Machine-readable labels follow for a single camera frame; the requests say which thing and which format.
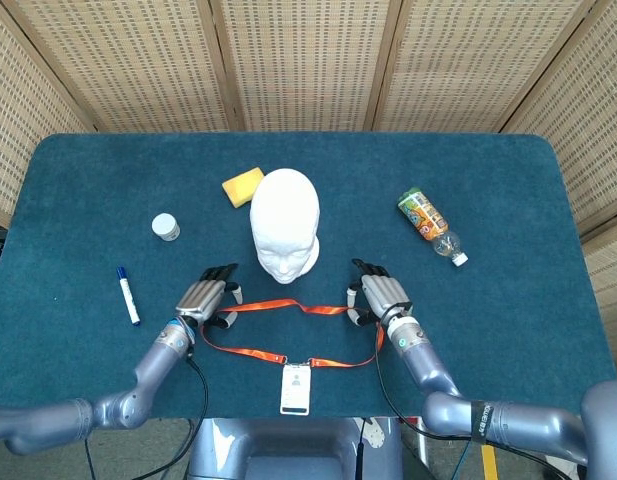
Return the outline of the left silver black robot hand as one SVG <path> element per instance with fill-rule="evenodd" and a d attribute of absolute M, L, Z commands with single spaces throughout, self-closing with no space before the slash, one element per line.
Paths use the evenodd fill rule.
<path fill-rule="evenodd" d="M 179 300 L 175 307 L 176 316 L 193 329 L 201 328 L 205 323 L 221 329 L 230 328 L 238 314 L 231 312 L 221 317 L 217 309 L 226 292 L 233 295 L 238 305 L 243 303 L 241 286 L 229 280 L 237 266 L 237 263 L 231 263 L 206 269 Z"/>

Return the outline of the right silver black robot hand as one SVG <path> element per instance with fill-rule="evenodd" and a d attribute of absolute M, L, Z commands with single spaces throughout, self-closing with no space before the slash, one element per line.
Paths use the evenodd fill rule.
<path fill-rule="evenodd" d="M 352 263 L 360 270 L 360 277 L 347 289 L 347 315 L 356 326 L 379 323 L 387 328 L 390 322 L 408 316 L 412 302 L 402 285 L 379 265 L 354 258 Z M 356 308 L 356 297 L 362 292 L 370 310 L 361 313 Z"/>

